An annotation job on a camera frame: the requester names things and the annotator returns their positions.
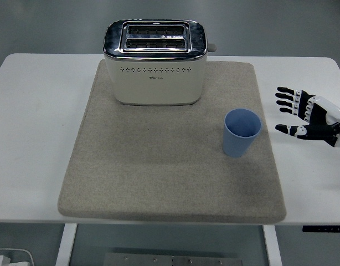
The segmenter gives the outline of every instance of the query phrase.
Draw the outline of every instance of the power strip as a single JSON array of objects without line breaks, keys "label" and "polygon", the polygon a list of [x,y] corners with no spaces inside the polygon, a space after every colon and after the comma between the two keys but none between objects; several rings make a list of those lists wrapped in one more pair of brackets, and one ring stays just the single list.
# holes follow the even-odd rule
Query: power strip
[{"label": "power strip", "polygon": [[0,255],[0,266],[30,266],[29,262],[10,263],[10,258]]},{"label": "power strip", "polygon": [[340,226],[303,226],[305,233],[340,233]]}]

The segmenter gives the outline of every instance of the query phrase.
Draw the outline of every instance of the toaster vent holes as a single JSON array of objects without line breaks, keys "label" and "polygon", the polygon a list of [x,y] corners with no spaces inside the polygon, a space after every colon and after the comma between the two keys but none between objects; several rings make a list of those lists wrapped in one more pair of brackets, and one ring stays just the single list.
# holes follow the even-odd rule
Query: toaster vent holes
[{"label": "toaster vent holes", "polygon": [[120,68],[121,72],[132,72],[132,73],[180,73],[190,72],[191,68]]}]

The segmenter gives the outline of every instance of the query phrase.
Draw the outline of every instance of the gray floor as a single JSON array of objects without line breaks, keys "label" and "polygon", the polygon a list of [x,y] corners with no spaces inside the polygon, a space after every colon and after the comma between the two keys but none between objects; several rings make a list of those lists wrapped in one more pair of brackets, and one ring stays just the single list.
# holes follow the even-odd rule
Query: gray floor
[{"label": "gray floor", "polygon": [[80,224],[70,266],[103,265],[106,252],[240,259],[269,266],[261,226]]},{"label": "gray floor", "polygon": [[[63,224],[0,223],[0,249],[25,249],[36,266],[55,266],[63,229]],[[10,258],[11,263],[24,261],[32,265],[26,252],[0,250],[0,255]]]},{"label": "gray floor", "polygon": [[[217,45],[212,55],[330,57],[340,67],[340,0],[1,0],[0,66],[12,53],[101,54],[107,26],[128,18],[195,20]],[[294,256],[295,236],[279,230],[288,238],[280,246]],[[331,240],[310,241],[323,250]]]}]

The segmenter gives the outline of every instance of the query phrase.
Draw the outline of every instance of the robotic hand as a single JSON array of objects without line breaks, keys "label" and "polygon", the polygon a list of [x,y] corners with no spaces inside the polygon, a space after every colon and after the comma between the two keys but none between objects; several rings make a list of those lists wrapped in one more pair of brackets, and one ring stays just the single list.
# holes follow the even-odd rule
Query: robotic hand
[{"label": "robotic hand", "polygon": [[304,90],[278,87],[277,104],[281,112],[298,116],[308,122],[304,126],[276,125],[276,129],[303,140],[323,140],[332,147],[340,147],[340,108],[321,96]]}]

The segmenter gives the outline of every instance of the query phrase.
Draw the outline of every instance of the toaster lever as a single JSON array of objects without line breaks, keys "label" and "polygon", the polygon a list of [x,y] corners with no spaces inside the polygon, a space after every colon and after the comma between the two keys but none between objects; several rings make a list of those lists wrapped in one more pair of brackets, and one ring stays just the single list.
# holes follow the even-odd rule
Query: toaster lever
[{"label": "toaster lever", "polygon": [[215,52],[217,50],[217,46],[215,46],[214,43],[209,43],[208,44],[208,51],[209,52]]}]

